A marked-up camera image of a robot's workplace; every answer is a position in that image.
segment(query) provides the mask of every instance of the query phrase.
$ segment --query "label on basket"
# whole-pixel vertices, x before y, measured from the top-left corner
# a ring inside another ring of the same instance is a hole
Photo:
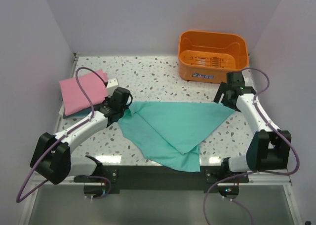
[[[209,78],[209,79],[214,78],[214,76],[212,76],[212,75],[200,75],[199,73],[193,73],[192,77]]]

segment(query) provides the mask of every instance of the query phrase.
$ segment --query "pink cloth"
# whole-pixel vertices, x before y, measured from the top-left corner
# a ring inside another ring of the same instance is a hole
[[[96,71],[104,81],[108,80],[102,70]],[[94,105],[103,102],[108,92],[103,82],[94,73],[88,73],[79,77],[80,84]],[[65,115],[77,113],[90,106],[88,100],[81,92],[76,78],[69,78],[59,82],[65,106]]]

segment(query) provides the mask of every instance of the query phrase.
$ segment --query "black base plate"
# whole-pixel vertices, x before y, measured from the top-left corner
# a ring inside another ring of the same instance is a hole
[[[111,193],[119,193],[121,189],[129,190],[202,190],[206,192],[214,184],[216,172],[220,166],[201,166],[200,172],[181,172],[164,166],[103,166],[104,177],[112,183]],[[101,182],[98,179],[89,179],[77,176],[76,183]],[[240,183],[249,182],[248,176],[241,177]],[[91,194],[100,193],[100,185],[85,185],[84,190]]]

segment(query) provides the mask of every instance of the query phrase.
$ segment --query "white wall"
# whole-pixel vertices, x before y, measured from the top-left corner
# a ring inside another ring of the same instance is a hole
[[[14,225],[23,208],[15,196],[38,137],[55,124],[72,53],[46,0],[0,0],[0,23],[0,224]]]
[[[47,0],[68,44],[95,55],[176,54],[189,29],[243,36],[251,51],[280,0]]]
[[[301,167],[291,178],[304,220],[316,223],[316,0],[282,0],[253,53],[270,89],[261,97],[272,119],[292,134]],[[255,75],[257,88],[265,85]],[[294,157],[290,160],[294,168]]]

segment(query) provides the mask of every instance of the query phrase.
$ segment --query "cable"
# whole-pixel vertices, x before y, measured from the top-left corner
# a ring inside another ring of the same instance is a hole
[[[216,183],[214,183],[213,185],[211,185],[211,187],[207,190],[207,192],[205,193],[205,196],[204,196],[204,200],[203,200],[203,214],[204,214],[204,218],[207,222],[208,225],[212,225],[211,222],[209,221],[208,217],[207,217],[207,214],[206,214],[206,200],[207,200],[207,196],[208,194],[220,183],[223,183],[223,182],[226,182],[226,181],[229,181],[231,179],[234,179],[234,178],[239,178],[239,177],[245,177],[245,176],[248,176],[250,174],[253,174],[253,173],[256,173],[255,171],[251,171],[251,172],[244,172],[244,173],[241,173],[241,174],[237,174],[237,175],[233,175],[231,177],[227,177],[227,178],[224,178],[220,181],[217,181]],[[251,225],[254,225],[254,219],[253,219],[253,216],[251,215],[251,212],[249,209],[247,209],[244,205],[242,205],[240,202],[237,202],[237,201],[234,201],[234,203],[240,205],[241,207],[243,207],[247,213],[250,215],[250,218],[251,218]]]
[[[90,106],[91,106],[91,117],[90,119],[87,119],[85,121],[83,121],[82,123],[80,123],[79,125],[77,126],[74,126],[73,128],[69,129],[65,135],[61,136],[58,140],[56,140],[40,157],[39,159],[36,161],[36,163],[34,164],[34,166],[31,168],[30,172],[28,173],[28,175],[26,176],[26,179],[24,180],[24,182],[22,183],[21,185],[21,188],[16,196],[16,199],[15,199],[15,202],[17,203],[20,203],[22,202],[24,199],[26,199],[30,194],[32,194],[34,191],[36,191],[38,188],[40,188],[42,185],[44,185],[46,182],[48,182],[48,180],[45,180],[43,182],[41,182],[39,185],[37,185],[36,187],[34,187],[32,190],[30,190],[28,193],[26,193],[22,198],[22,193],[26,187],[26,184],[29,182],[32,174],[35,172],[36,168],[38,167],[39,163],[42,162],[42,160],[46,157],[46,155],[48,153],[50,153],[56,145],[58,145],[64,138],[67,137],[67,135],[69,135],[71,132],[73,132],[74,130],[78,129],[79,127],[85,125],[86,123],[90,122],[90,120],[94,117],[94,107],[93,107],[93,103],[92,101],[90,100],[89,96],[87,95],[87,93],[85,92],[85,90],[83,89],[82,85],[80,84],[80,81],[79,81],[79,78],[78,78],[78,73],[80,70],[82,69],[85,69],[85,70],[89,70],[91,72],[93,72],[95,75],[97,75],[102,81],[103,83],[106,85],[106,82],[102,79],[101,76],[99,76],[97,74],[97,72],[93,71],[92,69],[90,68],[87,68],[87,67],[80,67],[76,70],[76,81],[77,81],[77,84],[80,88],[80,90],[82,91],[82,93],[84,94],[84,96],[86,97],[86,99],[88,100],[88,102],[90,103]]]
[[[130,102],[129,104],[126,105],[126,108],[129,108],[129,106],[133,103],[133,95],[129,94],[129,96],[130,96]]]
[[[109,184],[109,188],[108,188],[108,191],[106,193],[103,193],[103,195],[101,195],[100,197],[96,197],[96,198],[93,198],[93,199],[102,199],[102,198],[104,198],[105,196],[107,196],[110,193],[112,184],[111,184],[109,179],[107,179],[105,177],[99,177],[99,176],[85,176],[85,175],[82,175],[82,177],[93,178],[93,179],[102,179],[102,180],[105,180]]]
[[[283,172],[274,172],[274,171],[268,171],[268,170],[262,170],[261,172],[265,172],[265,173],[270,173],[270,174],[275,174],[275,175],[281,175],[281,176],[290,176],[290,175],[293,175],[294,173],[296,173],[298,170],[299,170],[299,167],[300,167],[300,158],[298,156],[298,153],[296,151],[296,149],[294,148],[294,146],[280,133],[278,132],[277,129],[275,129],[269,122],[268,120],[265,118],[265,116],[263,115],[263,113],[261,112],[261,110],[259,109],[258,105],[257,105],[257,98],[260,94],[262,94],[263,92],[265,92],[269,86],[270,86],[270,79],[268,77],[268,75],[266,73],[264,73],[263,71],[259,70],[259,69],[255,69],[255,68],[250,68],[250,67],[247,67],[247,68],[244,68],[242,69],[241,71],[245,71],[245,70],[254,70],[254,71],[258,71],[260,73],[262,73],[266,79],[267,79],[267,86],[259,91],[258,93],[255,94],[255,96],[253,97],[253,104],[255,106],[255,109],[257,110],[258,114],[260,115],[260,117],[263,119],[263,121],[266,123],[267,126],[270,127],[270,129],[272,129],[281,139],[283,139],[286,144],[290,147],[290,149],[293,151],[294,153],[294,156],[295,156],[295,160],[296,160],[296,167],[294,168],[293,171],[291,172],[287,172],[287,173],[283,173]],[[247,176],[247,175],[251,175],[253,173],[256,173],[256,171],[250,171],[250,172],[245,172],[245,173],[242,173],[242,174],[237,174],[237,175],[234,175],[234,176],[231,176],[231,177],[227,177],[227,178],[224,178],[216,183],[214,183],[206,192],[205,194],[205,197],[204,197],[204,200],[203,200],[203,213],[204,213],[204,217],[205,217],[205,220],[207,222],[208,225],[212,225],[211,222],[208,220],[208,217],[206,215],[206,199],[207,199],[207,196],[208,194],[212,191],[212,189],[214,189],[219,183],[223,183],[225,181],[228,181],[228,180],[231,180],[231,179],[234,179],[234,178],[239,178],[239,177],[243,177],[243,176]],[[239,206],[241,206],[242,208],[244,208],[247,213],[249,214],[250,218],[251,218],[251,225],[254,225],[254,219],[253,219],[253,216],[250,212],[250,210],[248,208],[246,208],[243,204],[241,204],[240,202],[238,201],[234,201],[232,200],[232,202],[238,204]]]

